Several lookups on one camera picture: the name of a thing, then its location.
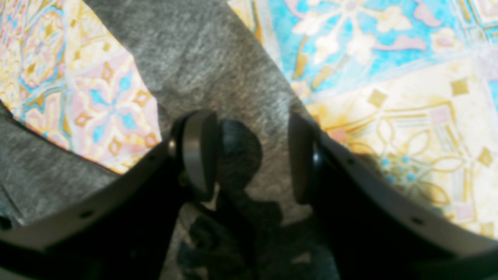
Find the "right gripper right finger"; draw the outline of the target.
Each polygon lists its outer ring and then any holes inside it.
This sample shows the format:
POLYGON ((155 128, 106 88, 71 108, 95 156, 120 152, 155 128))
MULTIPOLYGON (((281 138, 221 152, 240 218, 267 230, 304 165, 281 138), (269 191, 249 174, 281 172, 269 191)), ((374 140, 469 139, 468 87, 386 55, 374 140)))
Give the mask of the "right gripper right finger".
POLYGON ((388 185, 310 118, 288 121, 294 198, 318 219, 343 280, 496 280, 497 241, 388 185))

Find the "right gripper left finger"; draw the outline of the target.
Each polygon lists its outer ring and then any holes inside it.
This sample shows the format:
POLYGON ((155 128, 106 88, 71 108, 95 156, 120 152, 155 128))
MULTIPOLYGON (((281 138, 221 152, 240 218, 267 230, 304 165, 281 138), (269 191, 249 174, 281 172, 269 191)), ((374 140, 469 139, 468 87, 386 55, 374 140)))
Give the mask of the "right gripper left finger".
POLYGON ((213 110, 188 113, 110 186, 2 233, 1 279, 158 279, 182 205, 213 198, 218 133, 213 110))

